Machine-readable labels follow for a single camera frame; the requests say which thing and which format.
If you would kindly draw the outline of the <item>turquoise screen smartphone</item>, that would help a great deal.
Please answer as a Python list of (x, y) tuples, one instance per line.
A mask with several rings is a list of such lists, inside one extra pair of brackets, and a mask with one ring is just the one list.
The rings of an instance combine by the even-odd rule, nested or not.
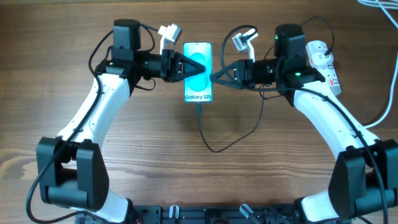
[(213, 86), (210, 75), (213, 71), (213, 49), (210, 42), (186, 42), (183, 44), (184, 56), (202, 64), (205, 71), (184, 80), (184, 96), (186, 103), (211, 102)]

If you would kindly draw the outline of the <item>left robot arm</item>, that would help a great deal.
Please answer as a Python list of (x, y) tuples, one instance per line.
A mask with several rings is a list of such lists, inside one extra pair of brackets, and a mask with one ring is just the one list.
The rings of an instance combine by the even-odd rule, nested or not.
[(90, 66), (93, 85), (80, 109), (54, 138), (42, 138), (36, 147), (32, 190), (39, 190), (46, 204), (71, 209), (79, 222), (142, 222), (132, 201), (109, 188), (101, 154), (104, 138), (140, 80), (174, 83), (205, 71), (174, 50), (142, 50), (144, 28), (137, 20), (115, 20), (109, 32), (113, 44), (97, 66)]

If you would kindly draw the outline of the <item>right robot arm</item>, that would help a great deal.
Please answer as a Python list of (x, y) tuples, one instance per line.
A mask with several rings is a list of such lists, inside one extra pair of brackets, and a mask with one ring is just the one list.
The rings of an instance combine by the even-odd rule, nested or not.
[(263, 223), (343, 223), (397, 205), (397, 143), (381, 140), (338, 101), (315, 66), (302, 26), (275, 30), (273, 59), (237, 60), (211, 75), (236, 89), (276, 91), (304, 114), (328, 144), (335, 165), (328, 188), (288, 205), (271, 205)]

